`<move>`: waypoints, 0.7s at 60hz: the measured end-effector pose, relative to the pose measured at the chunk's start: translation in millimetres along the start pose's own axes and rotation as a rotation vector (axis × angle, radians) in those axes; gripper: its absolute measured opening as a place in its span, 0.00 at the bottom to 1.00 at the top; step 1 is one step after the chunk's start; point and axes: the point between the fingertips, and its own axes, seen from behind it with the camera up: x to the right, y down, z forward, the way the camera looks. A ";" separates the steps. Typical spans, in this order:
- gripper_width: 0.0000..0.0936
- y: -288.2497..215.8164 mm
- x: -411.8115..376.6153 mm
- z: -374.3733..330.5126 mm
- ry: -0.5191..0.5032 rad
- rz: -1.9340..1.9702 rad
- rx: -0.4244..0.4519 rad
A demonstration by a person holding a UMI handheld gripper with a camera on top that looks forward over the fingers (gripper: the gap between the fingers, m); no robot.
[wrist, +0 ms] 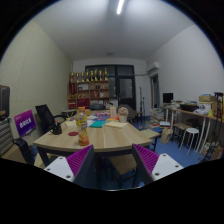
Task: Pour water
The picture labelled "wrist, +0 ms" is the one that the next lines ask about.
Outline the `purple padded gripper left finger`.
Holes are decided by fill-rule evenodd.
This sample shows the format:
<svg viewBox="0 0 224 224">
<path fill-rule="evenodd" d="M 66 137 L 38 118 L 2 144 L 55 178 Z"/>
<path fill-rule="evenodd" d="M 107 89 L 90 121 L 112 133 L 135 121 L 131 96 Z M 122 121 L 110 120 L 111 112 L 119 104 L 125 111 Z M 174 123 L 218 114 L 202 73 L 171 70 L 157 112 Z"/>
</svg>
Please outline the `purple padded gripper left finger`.
<svg viewBox="0 0 224 224">
<path fill-rule="evenodd" d="M 94 147 L 89 145 L 68 157 L 59 156 L 45 171 L 83 186 L 94 158 Z"/>
</svg>

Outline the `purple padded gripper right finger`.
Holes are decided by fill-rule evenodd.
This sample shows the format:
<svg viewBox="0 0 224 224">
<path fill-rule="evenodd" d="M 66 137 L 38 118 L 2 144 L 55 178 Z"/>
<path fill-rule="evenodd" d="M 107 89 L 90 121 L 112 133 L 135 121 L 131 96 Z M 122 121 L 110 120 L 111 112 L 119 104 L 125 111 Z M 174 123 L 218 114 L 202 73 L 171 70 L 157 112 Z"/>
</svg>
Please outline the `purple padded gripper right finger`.
<svg viewBox="0 0 224 224">
<path fill-rule="evenodd" d="M 137 174 L 145 185 L 182 169 L 168 154 L 158 155 L 140 145 L 132 145 L 132 154 L 137 163 Z"/>
</svg>

